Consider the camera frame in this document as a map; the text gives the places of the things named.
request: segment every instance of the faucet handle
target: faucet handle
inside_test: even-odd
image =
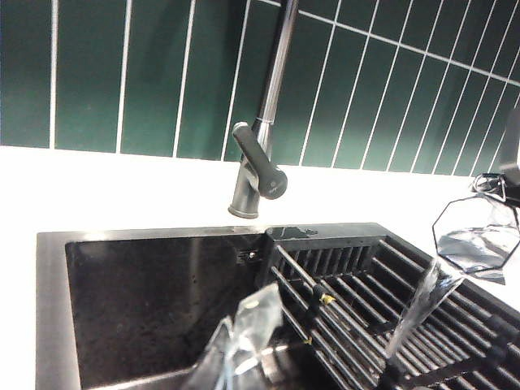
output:
[[[258,193],[267,199],[276,199],[284,195],[287,189],[287,176],[269,161],[249,125],[246,122],[236,123],[232,134],[257,176]]]

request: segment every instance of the faucet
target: faucet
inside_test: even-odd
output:
[[[228,210],[240,218],[257,218],[260,197],[276,199],[287,189],[287,176],[271,161],[271,126],[275,122],[280,87],[297,14],[298,0],[287,0],[280,13],[262,104],[253,126],[250,128],[246,122],[239,122],[233,126],[232,135],[242,150],[242,157],[233,200]]]

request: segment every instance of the tile backsplash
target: tile backsplash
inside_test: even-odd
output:
[[[280,164],[496,170],[520,97],[518,0],[301,0]],[[2,0],[0,144],[235,161],[280,4]]]

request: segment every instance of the white countertop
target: white countertop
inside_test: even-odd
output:
[[[250,221],[227,212],[236,162],[0,147],[0,367],[6,388],[34,388],[38,232],[376,222],[434,254],[431,224],[470,178],[283,167],[287,193]],[[479,282],[520,310],[520,262],[507,286]]]

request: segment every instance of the faucet base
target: faucet base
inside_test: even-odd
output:
[[[239,218],[246,218],[246,219],[258,218],[258,212],[257,213],[245,213],[244,211],[237,210],[235,207],[233,207],[233,205],[229,206],[227,208],[227,211],[229,211],[231,214],[233,214]]]

